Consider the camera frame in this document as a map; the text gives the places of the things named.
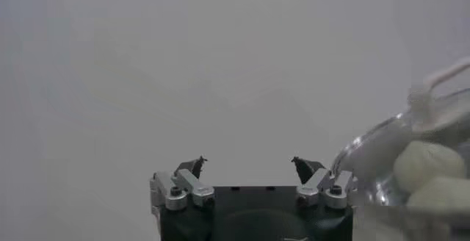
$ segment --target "screw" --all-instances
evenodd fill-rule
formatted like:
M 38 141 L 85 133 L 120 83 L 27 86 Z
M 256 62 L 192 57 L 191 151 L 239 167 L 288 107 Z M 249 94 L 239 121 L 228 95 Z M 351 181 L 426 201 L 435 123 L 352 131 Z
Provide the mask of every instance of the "screw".
M 335 184 L 331 187 L 330 193 L 333 195 L 341 195 L 341 193 L 343 193 L 343 189 L 339 185 Z
M 179 187 L 172 187 L 170 190 L 170 195 L 171 196 L 180 196 L 182 194 L 183 190 Z

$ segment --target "white foam ball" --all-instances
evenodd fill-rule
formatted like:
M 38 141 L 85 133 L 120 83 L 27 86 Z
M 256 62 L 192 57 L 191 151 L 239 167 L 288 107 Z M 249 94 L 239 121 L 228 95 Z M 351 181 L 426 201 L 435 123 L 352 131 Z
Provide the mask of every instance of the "white foam ball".
M 400 188 L 412 193 L 436 176 L 465 178 L 466 165 L 450 148 L 413 141 L 395 160 L 394 175 Z
M 411 195 L 407 207 L 438 215 L 470 213 L 470 180 L 436 177 Z

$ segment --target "white wall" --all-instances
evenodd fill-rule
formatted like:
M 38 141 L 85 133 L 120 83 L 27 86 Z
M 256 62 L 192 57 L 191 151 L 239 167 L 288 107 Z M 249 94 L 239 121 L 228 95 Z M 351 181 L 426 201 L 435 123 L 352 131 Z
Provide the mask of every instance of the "white wall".
M 468 0 L 0 5 L 6 241 L 157 240 L 148 178 L 201 154 L 209 184 L 296 184 L 470 53 Z

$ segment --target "silver metal bracket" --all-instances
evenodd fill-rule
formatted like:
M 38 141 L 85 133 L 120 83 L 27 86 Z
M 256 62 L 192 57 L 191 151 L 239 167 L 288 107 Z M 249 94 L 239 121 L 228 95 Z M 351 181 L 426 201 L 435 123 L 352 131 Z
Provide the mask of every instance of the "silver metal bracket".
M 186 191 L 177 187 L 168 173 L 155 173 L 150 180 L 150 190 L 152 213 L 158 212 L 162 205 L 172 211 L 182 210 L 187 206 Z
M 333 209 L 347 207 L 348 194 L 357 188 L 357 178 L 350 171 L 343 170 L 333 186 L 325 191 L 325 204 Z
M 211 207 L 214 205 L 214 188 L 202 184 L 189 170 L 177 170 L 172 180 L 179 187 L 183 187 L 191 193 L 192 201 L 196 206 Z
M 301 207 L 318 204 L 320 193 L 329 188 L 333 181 L 329 170 L 319 168 L 305 184 L 297 186 L 297 203 Z

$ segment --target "white object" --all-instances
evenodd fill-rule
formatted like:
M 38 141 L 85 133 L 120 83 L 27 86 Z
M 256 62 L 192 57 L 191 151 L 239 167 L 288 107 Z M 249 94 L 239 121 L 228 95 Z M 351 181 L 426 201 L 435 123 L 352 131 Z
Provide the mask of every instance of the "white object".
M 450 241 L 449 225 L 438 220 L 416 220 L 392 209 L 354 208 L 352 241 Z
M 424 81 L 413 86 L 408 94 L 408 105 L 415 112 L 420 121 L 413 126 L 418 133 L 433 132 L 457 122 L 462 116 L 470 112 L 470 99 L 457 100 L 450 105 L 440 107 L 432 97 L 434 87 L 460 72 L 470 68 L 470 57 L 460 59 L 447 69 L 429 75 Z
M 470 213 L 470 180 L 436 177 L 417 190 L 407 206 L 437 215 Z
M 402 190 L 412 193 L 436 176 L 465 178 L 466 164 L 450 148 L 413 141 L 395 161 L 394 175 Z

